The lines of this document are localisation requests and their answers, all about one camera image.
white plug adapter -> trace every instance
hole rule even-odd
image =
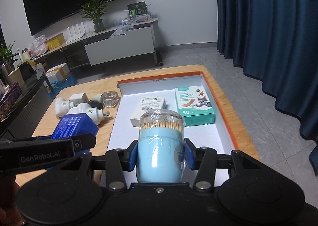
[[[80,103],[87,103],[89,102],[86,93],[77,93],[73,94],[70,97],[70,102],[74,102],[74,106],[76,107]]]
[[[57,98],[55,100],[55,116],[58,120],[62,118],[62,116],[66,115],[68,111],[74,107],[74,102],[66,101],[63,98]]]
[[[86,113],[95,124],[100,124],[105,116],[110,115],[109,111],[103,112],[98,108],[92,108],[88,103],[80,103],[77,107],[71,108],[67,114]]]
[[[95,96],[93,96],[93,100],[102,103],[101,96],[102,96],[102,94],[95,95]]]

person's hand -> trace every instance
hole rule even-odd
[[[23,224],[15,204],[19,185],[15,176],[0,178],[0,226],[20,226]]]

white router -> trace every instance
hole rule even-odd
[[[74,36],[72,36],[70,27],[67,27],[67,31],[68,31],[68,34],[70,35],[70,38],[69,38],[65,43],[71,42],[71,41],[73,41],[73,40],[80,39],[81,37],[83,37],[83,36],[86,34],[86,30],[85,30],[85,27],[84,27],[84,23],[81,22],[81,25],[83,26],[83,32],[80,31],[79,24],[76,23],[76,28],[77,28],[77,30],[80,32],[78,35],[76,35],[76,31],[75,31],[74,25],[72,25],[71,29],[72,29],[72,31],[74,32]]]

bandage box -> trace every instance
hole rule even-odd
[[[133,126],[139,127],[139,119],[144,113],[150,109],[164,109],[165,106],[165,97],[143,96],[131,115],[131,124]]]
[[[186,126],[214,123],[214,109],[202,85],[175,88],[175,99]]]

green box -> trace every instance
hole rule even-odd
[[[214,109],[202,85],[175,88],[175,99],[186,126],[214,123]]]

